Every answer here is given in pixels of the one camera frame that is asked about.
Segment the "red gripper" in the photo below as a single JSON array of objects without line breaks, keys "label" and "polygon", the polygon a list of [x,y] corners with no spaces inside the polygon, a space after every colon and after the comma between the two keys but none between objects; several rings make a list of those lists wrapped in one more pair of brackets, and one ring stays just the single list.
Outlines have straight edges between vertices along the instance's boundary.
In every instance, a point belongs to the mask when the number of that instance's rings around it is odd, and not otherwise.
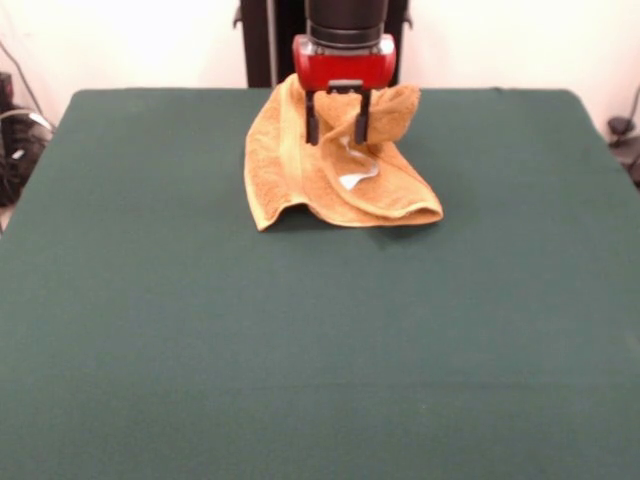
[{"label": "red gripper", "polygon": [[306,142],[319,142],[319,123],[314,106],[317,91],[334,87],[362,89],[359,112],[355,119],[354,141],[367,141],[371,91],[387,87],[396,68],[396,45],[390,34],[364,49],[322,47],[307,35],[296,35],[292,45],[295,72],[305,92]]}]

